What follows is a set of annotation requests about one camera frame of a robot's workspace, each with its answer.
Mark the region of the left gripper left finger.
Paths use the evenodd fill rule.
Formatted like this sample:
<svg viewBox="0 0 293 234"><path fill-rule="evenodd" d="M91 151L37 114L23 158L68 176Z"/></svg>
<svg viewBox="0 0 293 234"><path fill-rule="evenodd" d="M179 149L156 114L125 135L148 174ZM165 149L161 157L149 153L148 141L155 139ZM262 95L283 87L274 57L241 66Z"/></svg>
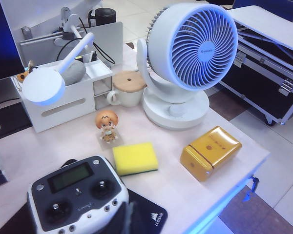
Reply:
<svg viewBox="0 0 293 234"><path fill-rule="evenodd" d="M129 233L129 206L123 202L111 220L112 234L128 234Z"/></svg>

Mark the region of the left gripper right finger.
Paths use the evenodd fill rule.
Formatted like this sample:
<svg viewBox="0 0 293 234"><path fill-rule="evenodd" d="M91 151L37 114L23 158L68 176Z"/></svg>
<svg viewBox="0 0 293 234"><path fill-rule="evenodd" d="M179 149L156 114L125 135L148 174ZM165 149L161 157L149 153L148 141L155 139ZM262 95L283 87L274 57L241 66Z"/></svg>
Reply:
<svg viewBox="0 0 293 234"><path fill-rule="evenodd" d="M132 206L131 214L131 233L132 234L146 234L146 229L143 224L143 219L137 204Z"/></svg>

